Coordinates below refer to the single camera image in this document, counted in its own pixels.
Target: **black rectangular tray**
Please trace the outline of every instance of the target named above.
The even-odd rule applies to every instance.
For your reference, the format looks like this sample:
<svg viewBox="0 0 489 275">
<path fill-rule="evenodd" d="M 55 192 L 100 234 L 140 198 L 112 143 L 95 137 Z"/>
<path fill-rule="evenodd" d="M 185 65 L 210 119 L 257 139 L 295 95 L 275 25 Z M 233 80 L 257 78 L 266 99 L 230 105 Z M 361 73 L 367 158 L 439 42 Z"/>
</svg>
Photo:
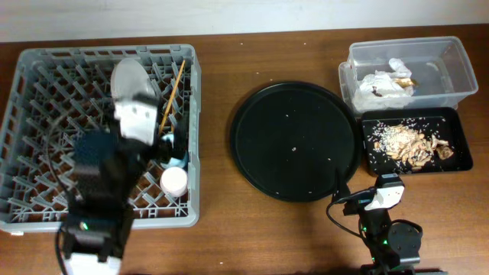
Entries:
<svg viewBox="0 0 489 275">
<path fill-rule="evenodd" d="M 374 127 L 379 122 L 388 126 L 399 124 L 413 125 L 413 130 L 422 130 L 425 136 L 431 139 L 436 133 L 439 139 L 449 142 L 454 155 L 441 160 L 437 154 L 432 157 L 419 171 L 411 171 L 411 166 L 396 165 L 396 161 L 389 158 L 384 152 L 374 150 L 375 140 L 372 138 Z M 385 173 L 433 173 L 447 171 L 470 170 L 473 166 L 472 156 L 468 149 L 467 140 L 462 130 L 460 118 L 453 108 L 422 108 L 405 110 L 388 110 L 365 112 L 361 116 L 361 130 L 364 138 L 364 147 L 367 152 L 368 166 L 372 173 L 382 175 Z"/>
</svg>

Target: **black round tray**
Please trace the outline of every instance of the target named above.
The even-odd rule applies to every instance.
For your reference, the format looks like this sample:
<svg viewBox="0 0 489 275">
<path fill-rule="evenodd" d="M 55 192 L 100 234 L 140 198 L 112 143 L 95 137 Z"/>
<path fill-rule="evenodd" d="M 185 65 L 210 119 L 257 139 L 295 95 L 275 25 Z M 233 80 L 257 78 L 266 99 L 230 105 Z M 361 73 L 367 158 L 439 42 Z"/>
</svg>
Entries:
<svg viewBox="0 0 489 275">
<path fill-rule="evenodd" d="M 230 139 L 246 179 L 290 202 L 330 195 L 335 170 L 348 181 L 361 159 L 360 130 L 350 109 L 330 91 L 304 82 L 253 94 L 236 113 Z"/>
</svg>

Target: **dish rack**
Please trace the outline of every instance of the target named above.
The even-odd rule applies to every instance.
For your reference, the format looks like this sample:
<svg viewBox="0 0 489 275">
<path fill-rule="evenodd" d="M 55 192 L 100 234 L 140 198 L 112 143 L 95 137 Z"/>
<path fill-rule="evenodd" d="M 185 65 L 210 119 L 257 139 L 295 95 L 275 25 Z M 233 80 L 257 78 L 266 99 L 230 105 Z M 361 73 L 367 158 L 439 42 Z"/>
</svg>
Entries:
<svg viewBox="0 0 489 275">
<path fill-rule="evenodd" d="M 164 100 L 178 85 L 169 121 L 189 113 L 188 192 L 165 194 L 159 183 L 163 168 L 155 161 L 138 181 L 128 201 L 134 206 L 133 228 L 189 227 L 199 219 L 199 115 L 201 69 L 194 48 L 186 44 L 29 49 L 21 53 L 0 130 L 0 230 L 56 231 L 68 213 L 66 197 L 50 174 L 46 133 L 57 116 L 75 108 L 50 142 L 59 157 L 53 166 L 65 184 L 76 188 L 73 141 L 93 125 L 103 125 L 110 108 L 110 77 L 124 58 L 137 60 Z M 186 67 L 179 83 L 178 67 Z"/>
</svg>

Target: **chopstick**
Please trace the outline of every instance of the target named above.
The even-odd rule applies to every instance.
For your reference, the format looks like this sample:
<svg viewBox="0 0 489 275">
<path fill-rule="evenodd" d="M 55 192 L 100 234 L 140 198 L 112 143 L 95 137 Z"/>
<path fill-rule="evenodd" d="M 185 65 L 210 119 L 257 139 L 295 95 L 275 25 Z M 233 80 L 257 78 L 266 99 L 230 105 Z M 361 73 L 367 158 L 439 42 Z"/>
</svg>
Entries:
<svg viewBox="0 0 489 275">
<path fill-rule="evenodd" d="M 170 99 L 168 99 L 167 109 L 165 110 L 163 120 L 161 121 L 160 130 L 158 131 L 158 135 L 161 135 L 161 133 L 163 133 L 163 127 L 164 127 L 165 123 L 167 122 L 168 113 L 170 112 L 170 109 L 171 109 L 171 103 L 173 102 L 173 99 L 175 98 L 176 88 L 178 88 L 178 84 L 180 83 L 180 77 L 182 76 L 182 72 L 183 72 L 184 67 L 185 67 L 185 60 L 183 60 L 182 65 L 180 66 L 180 71 L 178 72 L 178 76 L 176 77 L 175 86 L 173 87 L 173 90 L 171 91 Z"/>
</svg>

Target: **white wall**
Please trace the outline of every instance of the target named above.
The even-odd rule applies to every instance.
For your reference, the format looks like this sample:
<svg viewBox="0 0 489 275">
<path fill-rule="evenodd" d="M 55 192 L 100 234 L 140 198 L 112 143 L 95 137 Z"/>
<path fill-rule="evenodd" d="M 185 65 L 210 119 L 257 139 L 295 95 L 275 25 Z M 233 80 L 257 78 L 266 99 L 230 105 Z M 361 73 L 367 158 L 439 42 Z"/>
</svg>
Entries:
<svg viewBox="0 0 489 275">
<path fill-rule="evenodd" d="M 489 23 L 489 0 L 3 0 L 0 41 Z"/>
</svg>

